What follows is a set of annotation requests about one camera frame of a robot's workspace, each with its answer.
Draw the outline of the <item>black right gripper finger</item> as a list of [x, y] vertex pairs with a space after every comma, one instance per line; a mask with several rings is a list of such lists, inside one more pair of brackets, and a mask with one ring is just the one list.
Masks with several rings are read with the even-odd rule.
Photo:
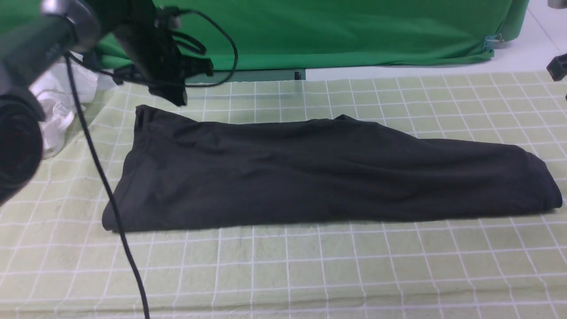
[[563, 80], [567, 76], [567, 54], [555, 56], [546, 67], [551, 79], [555, 82]]

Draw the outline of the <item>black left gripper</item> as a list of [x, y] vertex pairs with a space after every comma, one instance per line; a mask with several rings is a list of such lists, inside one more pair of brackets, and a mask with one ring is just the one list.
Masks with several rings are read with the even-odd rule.
[[190, 48], [190, 44], [176, 41], [171, 32], [150, 23], [127, 23], [113, 32], [120, 47], [132, 62], [113, 71], [113, 80], [119, 84], [132, 82], [145, 85], [151, 95], [166, 99], [176, 106], [187, 104], [186, 79], [197, 75], [213, 76], [210, 58], [182, 54], [178, 45]]

